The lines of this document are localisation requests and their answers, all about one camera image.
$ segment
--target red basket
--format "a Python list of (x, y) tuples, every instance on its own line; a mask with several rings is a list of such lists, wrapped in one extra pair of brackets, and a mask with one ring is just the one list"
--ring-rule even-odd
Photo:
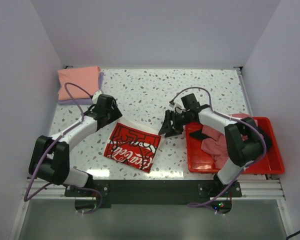
[[(283, 174), (285, 167), (279, 152), (274, 131), (270, 120), (266, 117), (254, 117), (263, 131), (271, 138), (272, 147), (265, 157), (258, 163), (250, 166), (245, 174)], [(219, 171), (215, 167), (212, 156), (201, 150), (202, 140), (190, 137), (189, 134), (202, 129), (199, 123), (190, 123), (185, 126), (188, 168), (190, 172), (214, 174)]]

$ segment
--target red cloth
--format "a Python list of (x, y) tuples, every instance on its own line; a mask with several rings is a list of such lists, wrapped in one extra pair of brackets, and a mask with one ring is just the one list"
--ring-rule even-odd
[[(231, 114), (231, 116), (240, 119), (251, 117), (250, 115), (245, 113)], [(225, 135), (206, 125), (203, 125), (202, 133), (208, 135), (211, 138), (206, 138), (202, 141), (201, 149), (205, 153), (210, 154), (213, 157), (216, 169), (222, 169), (229, 158)]]

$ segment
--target black cable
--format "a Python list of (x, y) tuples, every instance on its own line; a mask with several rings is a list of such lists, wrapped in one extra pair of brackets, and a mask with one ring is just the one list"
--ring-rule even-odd
[(298, 234), (300, 234), (300, 230), (295, 232), (294, 234), (291, 234), (290, 236), (287, 236), (285, 240), (288, 240), (290, 238), (293, 238), (294, 236), (297, 236)]

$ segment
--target table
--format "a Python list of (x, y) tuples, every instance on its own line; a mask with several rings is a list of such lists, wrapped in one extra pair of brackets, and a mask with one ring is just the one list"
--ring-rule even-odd
[[(102, 90), (114, 96), (127, 119), (159, 130), (169, 108), (169, 101), (187, 87), (210, 91), (214, 109), (226, 114), (248, 113), (236, 70), (204, 69), (103, 69)], [(201, 104), (207, 104), (204, 91), (195, 93)], [(80, 117), (75, 105), (57, 105), (50, 135), (70, 126)], [(116, 162), (103, 155), (111, 129), (104, 127), (88, 136), (70, 153), (70, 167), (88, 172), (94, 179), (110, 180), (210, 180), (212, 174), (188, 170), (185, 133), (167, 138), (153, 161), (150, 173)], [(240, 180), (264, 180), (264, 175), (242, 175)]]

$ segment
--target purple cable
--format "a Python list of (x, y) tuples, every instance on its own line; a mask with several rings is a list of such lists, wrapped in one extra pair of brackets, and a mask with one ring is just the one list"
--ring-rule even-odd
[[(244, 121), (242, 121), (242, 120), (240, 120), (240, 119), (232, 118), (232, 117), (229, 116), (229, 115), (225, 115), (225, 114), (222, 114), (222, 113), (220, 113), (220, 112), (214, 111), (213, 108), (212, 108), (212, 99), (211, 99), (211, 95), (210, 95), (210, 92), (209, 92), (207, 89), (205, 89), (205, 88), (203, 88), (203, 87), (199, 87), (199, 86), (191, 86), (191, 87), (187, 87), (187, 88), (183, 89), (182, 91), (180, 91), (179, 93), (177, 93), (177, 94), (175, 95), (175, 97), (170, 101), (170, 103), (173, 103), (173, 102), (175, 101), (175, 99), (176, 99), (181, 93), (183, 93), (184, 91), (189, 90), (189, 89), (200, 89), (200, 90), (205, 91), (205, 92), (208, 94), (210, 109), (211, 109), (211, 111), (212, 111), (213, 113), (215, 113), (215, 114), (217, 114), (218, 116), (223, 117), (223, 118), (225, 118), (225, 119), (229, 119), (229, 120), (233, 120), (233, 121), (235, 121), (235, 122), (241, 123), (241, 124), (247, 126), (248, 128), (250, 128), (251, 130), (253, 130), (253, 131), (259, 136), (259, 138), (260, 138), (260, 140), (261, 140), (262, 147), (263, 147), (263, 153), (262, 153), (262, 155), (261, 155), (257, 160), (255, 160), (255, 161), (253, 161), (252, 163), (248, 164), (248, 165), (246, 166), (246, 168), (250, 167), (250, 166), (253, 165), (253, 164), (258, 163), (260, 160), (262, 160), (262, 159), (266, 156), (266, 153), (267, 153), (267, 146), (266, 146), (266, 142), (265, 142), (265, 140), (264, 140), (262, 134), (260, 134), (260, 133), (258, 132), (258, 130), (255, 129), (253, 126), (251, 126), (250, 124), (248, 124), (248, 123), (246, 123), (246, 122), (244, 122)], [(208, 209), (210, 209), (210, 210), (213, 210), (213, 208), (211, 208), (211, 206), (210, 206), (209, 204), (211, 204), (211, 203), (212, 203), (213, 201), (215, 201), (217, 198), (219, 198), (220, 196), (222, 196), (222, 195), (223, 195), (223, 194), (224, 194), (224, 193), (232, 186), (232, 184), (237, 180), (237, 178), (238, 178), (244, 171), (245, 171), (245, 169), (242, 169), (242, 170), (241, 170), (241, 171), (233, 178), (233, 180), (231, 180), (231, 181), (229, 182), (229, 184), (228, 184), (228, 185), (227, 185), (227, 186), (226, 186), (226, 187), (225, 187), (225, 188), (224, 188), (217, 196), (215, 196), (213, 199), (211, 199), (211, 200), (209, 200), (209, 201), (206, 201), (206, 202), (203, 202), (203, 203), (191, 202), (191, 203), (188, 204), (188, 207), (191, 207), (191, 208), (205, 207), (205, 208), (208, 208)]]
[[(79, 108), (80, 112), (81, 112), (81, 121), (84, 120), (84, 111), (82, 110), (82, 108), (80, 107), (80, 105), (77, 103), (77, 101), (75, 100), (75, 98), (71, 95), (71, 93), (69, 92), (68, 88), (67, 88), (67, 85), (73, 85), (79, 89), (81, 89), (82, 91), (84, 91), (85, 93), (87, 93), (90, 97), (91, 95), (86, 91), (84, 90), (82, 87), (74, 84), (74, 83), (71, 83), (71, 82), (66, 82), (64, 84), (64, 88), (65, 88), (65, 91), (68, 93), (68, 95), (70, 96), (70, 98), (73, 100), (73, 102), (77, 105), (77, 107)], [(30, 179), (30, 182), (28, 184), (28, 187), (26, 188), (25, 190), (25, 194), (24, 194), (24, 197), (23, 197), (23, 201), (27, 202), (29, 201), (30, 199), (32, 199), (35, 195), (37, 195), (39, 192), (41, 192), (43, 189), (45, 189), (47, 186), (51, 185), (52, 183), (49, 182), (45, 185), (43, 185), (42, 187), (40, 187), (37, 191), (35, 191), (31, 196), (29, 196), (29, 192), (31, 190), (31, 187), (32, 185), (34, 184), (34, 181), (35, 181), (35, 178), (37, 177), (37, 174), (38, 174), (38, 171), (39, 171), (39, 168), (42, 164), (42, 162), (44, 161), (44, 159), (46, 158), (48, 152), (56, 145), (56, 143), (63, 137), (63, 135), (67, 134), (68, 132), (70, 132), (72, 129), (76, 128), (77, 126), (79, 126), (81, 124), (81, 122), (77, 122), (75, 125), (73, 125), (72, 127), (68, 128), (67, 130), (65, 130), (63, 132), (63, 134), (61, 134), (60, 136), (58, 136), (51, 144), (50, 146), (44, 151), (44, 153), (42, 154), (41, 158), (39, 159), (34, 171), (33, 171), (33, 174), (31, 176), (31, 179)], [(89, 210), (87, 212), (83, 212), (83, 214), (90, 214), (90, 213), (93, 213), (95, 212), (98, 208), (100, 208), (101, 204), (102, 204), (102, 194), (96, 190), (96, 189), (92, 189), (92, 188), (84, 188), (84, 187), (78, 187), (78, 186), (73, 186), (74, 188), (77, 188), (77, 189), (81, 189), (81, 190), (85, 190), (85, 191), (92, 191), (92, 192), (95, 192), (96, 194), (99, 195), (100, 197), (100, 202), (98, 204), (97, 207), (95, 207), (94, 209), (92, 210)]]

